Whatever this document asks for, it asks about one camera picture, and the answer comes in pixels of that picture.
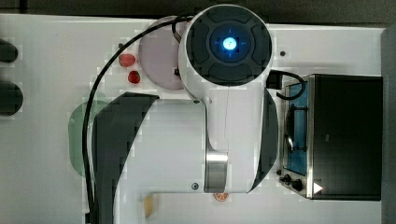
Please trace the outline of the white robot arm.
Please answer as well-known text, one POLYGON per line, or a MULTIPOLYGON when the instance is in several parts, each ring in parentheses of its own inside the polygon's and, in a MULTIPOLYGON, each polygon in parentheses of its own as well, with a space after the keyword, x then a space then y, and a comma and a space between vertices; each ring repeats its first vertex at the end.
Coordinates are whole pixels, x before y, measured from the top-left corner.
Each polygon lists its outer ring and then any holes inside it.
POLYGON ((94 118, 96 224, 148 224, 157 193, 249 193, 277 154, 276 104, 266 87, 272 38, 254 12, 209 7, 178 47, 184 99, 125 92, 94 118))

